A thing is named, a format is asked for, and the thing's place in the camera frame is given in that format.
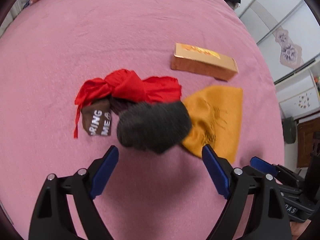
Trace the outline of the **person's right hand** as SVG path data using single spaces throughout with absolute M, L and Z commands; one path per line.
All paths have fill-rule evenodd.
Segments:
M 310 223 L 311 220 L 309 219 L 307 219 L 304 223 L 290 222 L 292 240 L 299 239 L 301 235 L 305 236 L 304 239 L 313 239 L 313 235 L 307 237 L 304 233 Z

